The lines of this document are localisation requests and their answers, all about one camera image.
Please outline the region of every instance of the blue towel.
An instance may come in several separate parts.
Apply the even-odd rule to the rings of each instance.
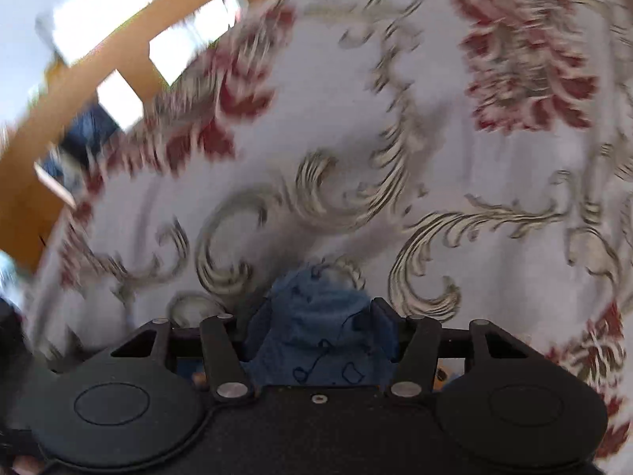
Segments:
[[[249,325],[249,341],[261,346],[244,368],[257,386],[387,384],[395,364],[383,348],[397,351],[398,339],[381,347],[370,303],[317,268],[278,279]]]

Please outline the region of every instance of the red floral pattern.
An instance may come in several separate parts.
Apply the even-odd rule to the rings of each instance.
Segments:
[[[153,107],[127,136],[115,135],[94,161],[85,179],[85,197],[68,221],[61,257],[62,287],[80,287],[84,269],[106,270],[91,261],[88,227],[94,203],[103,194],[107,179],[121,171],[131,177],[142,169],[177,177],[187,166],[194,148],[207,160],[234,159],[235,146],[227,122],[254,120],[270,107],[273,91],[259,85],[270,72],[271,61],[287,43],[294,10],[274,6],[259,18],[240,23],[200,53],[173,89],[156,97]],[[189,113],[202,117],[187,125]]]
[[[597,90],[597,77],[580,69],[586,58],[572,48],[570,0],[453,0],[473,22],[461,46],[474,80],[477,128],[550,130],[556,117],[574,128],[591,122],[581,101]]]
[[[596,458],[604,459],[617,454],[629,438],[631,420],[623,421],[620,417],[626,401],[617,395],[626,352],[622,315],[615,301],[596,323],[587,322],[586,330],[579,338],[572,339],[563,348],[552,347],[546,357],[569,370],[602,396],[609,425]]]

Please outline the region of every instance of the screw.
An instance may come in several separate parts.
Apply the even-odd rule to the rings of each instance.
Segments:
[[[312,395],[312,403],[325,403],[327,402],[327,396],[325,395]]]
[[[222,398],[242,398],[248,394],[248,387],[241,382],[224,382],[216,390]]]
[[[404,380],[403,382],[396,382],[391,386],[391,392],[401,398],[413,398],[422,392],[422,388],[415,382]]]

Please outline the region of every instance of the floral tablecloth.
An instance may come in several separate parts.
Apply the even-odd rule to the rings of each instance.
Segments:
[[[196,326],[319,262],[400,314],[486,318],[604,398],[630,475],[626,0],[268,0],[91,163],[32,348]]]

